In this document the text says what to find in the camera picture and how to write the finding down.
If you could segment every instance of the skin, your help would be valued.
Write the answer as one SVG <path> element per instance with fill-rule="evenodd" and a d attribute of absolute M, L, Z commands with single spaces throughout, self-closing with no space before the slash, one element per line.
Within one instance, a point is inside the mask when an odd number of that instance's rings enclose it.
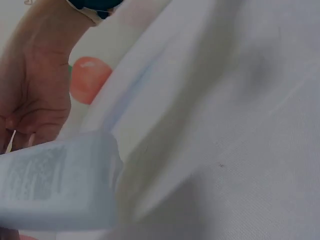
<path fill-rule="evenodd" d="M 94 23 L 65 0 L 37 0 L 0 58 L 0 150 L 53 141 L 68 118 L 69 55 Z"/>
<path fill-rule="evenodd" d="M 15 230 L 0 228 L 0 240 L 19 240 L 19 233 Z"/>

